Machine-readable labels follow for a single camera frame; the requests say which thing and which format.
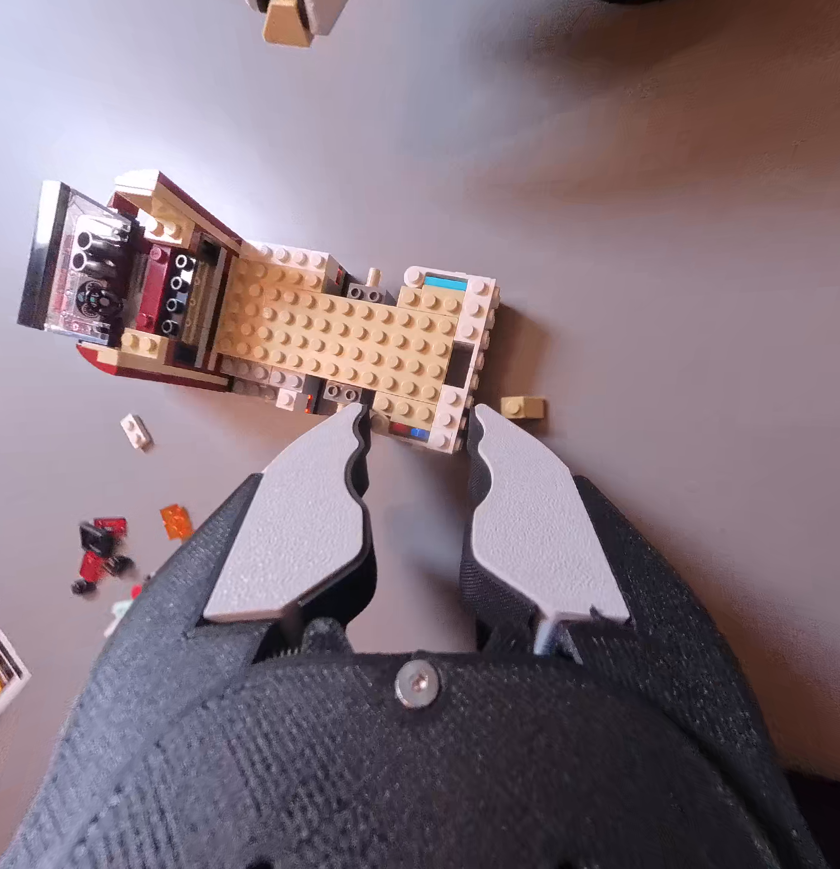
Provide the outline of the tan and dark red brick model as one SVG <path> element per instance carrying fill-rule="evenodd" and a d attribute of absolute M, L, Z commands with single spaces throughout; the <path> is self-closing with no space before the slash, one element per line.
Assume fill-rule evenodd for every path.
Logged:
<path fill-rule="evenodd" d="M 120 176 L 106 204 L 62 181 L 39 193 L 19 325 L 114 377 L 301 415 L 360 403 L 378 433 L 461 450 L 495 278 L 411 266 L 391 292 L 330 253 L 244 240 L 156 170 Z"/>

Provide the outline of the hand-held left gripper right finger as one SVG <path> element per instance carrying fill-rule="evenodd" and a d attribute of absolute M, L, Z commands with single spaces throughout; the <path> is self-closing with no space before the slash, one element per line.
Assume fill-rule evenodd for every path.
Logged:
<path fill-rule="evenodd" d="M 625 624 L 630 611 L 568 466 L 478 404 L 469 418 L 469 506 L 459 588 L 486 640 L 527 632 L 548 654 L 562 625 Z"/>

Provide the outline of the grey desk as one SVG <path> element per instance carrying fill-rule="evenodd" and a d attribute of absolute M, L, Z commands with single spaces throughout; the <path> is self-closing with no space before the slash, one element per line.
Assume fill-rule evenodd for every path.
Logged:
<path fill-rule="evenodd" d="M 481 401 L 687 579 L 785 761 L 840 779 L 840 2 L 349 2 L 311 49 L 245 2 L 0 2 L 0 853 L 131 580 L 313 422 L 126 381 L 16 324 L 43 179 L 163 171 L 248 240 L 501 287 Z M 134 450 L 119 421 L 153 438 Z"/>

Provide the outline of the red and black brick piece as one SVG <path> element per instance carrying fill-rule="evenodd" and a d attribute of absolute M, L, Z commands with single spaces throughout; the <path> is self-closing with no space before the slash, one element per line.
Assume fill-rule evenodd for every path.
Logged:
<path fill-rule="evenodd" d="M 124 553 L 128 522 L 122 516 L 97 517 L 78 524 L 82 559 L 78 576 L 71 584 L 74 596 L 87 596 L 97 590 L 106 576 L 120 577 L 135 568 Z"/>

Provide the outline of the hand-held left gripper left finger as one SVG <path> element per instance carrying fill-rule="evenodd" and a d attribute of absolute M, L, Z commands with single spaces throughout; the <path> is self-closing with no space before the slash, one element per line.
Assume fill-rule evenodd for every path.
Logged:
<path fill-rule="evenodd" d="M 263 470 L 204 609 L 213 623 L 282 620 L 346 581 L 373 554 L 371 426 L 354 402 Z"/>

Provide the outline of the pile of small grey bricks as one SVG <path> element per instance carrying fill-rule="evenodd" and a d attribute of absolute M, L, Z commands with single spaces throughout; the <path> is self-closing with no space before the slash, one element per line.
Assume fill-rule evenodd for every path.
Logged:
<path fill-rule="evenodd" d="M 130 610 L 132 603 L 140 596 L 143 589 L 148 585 L 148 583 L 150 582 L 151 579 L 152 579 L 152 575 L 150 573 L 145 575 L 143 577 L 142 581 L 138 582 L 137 584 L 135 584 L 132 587 L 131 592 L 130 592 L 130 597 L 128 597 L 124 600 L 120 600 L 118 602 L 115 602 L 111 606 L 111 608 L 110 608 L 111 621 L 110 621 L 109 625 L 107 626 L 107 628 L 103 634 L 105 639 L 109 638 L 110 636 L 113 635 L 113 633 L 115 632 L 118 625 L 121 623 L 124 616 Z"/>

